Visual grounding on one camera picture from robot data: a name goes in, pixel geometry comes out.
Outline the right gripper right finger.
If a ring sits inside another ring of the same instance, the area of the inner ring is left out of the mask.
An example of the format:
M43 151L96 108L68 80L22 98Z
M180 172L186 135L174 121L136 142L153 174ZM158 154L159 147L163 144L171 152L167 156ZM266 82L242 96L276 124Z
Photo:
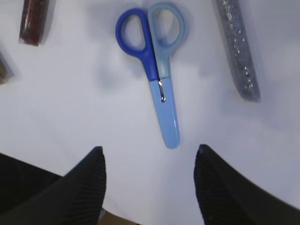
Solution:
M206 225L298 225L299 209L266 192L201 144L195 194Z

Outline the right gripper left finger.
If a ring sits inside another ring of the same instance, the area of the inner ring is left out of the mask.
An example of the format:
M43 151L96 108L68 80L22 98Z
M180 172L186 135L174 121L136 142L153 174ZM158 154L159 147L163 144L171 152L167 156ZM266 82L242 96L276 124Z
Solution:
M95 147L64 176L0 156L2 225L95 225L105 191L102 147Z

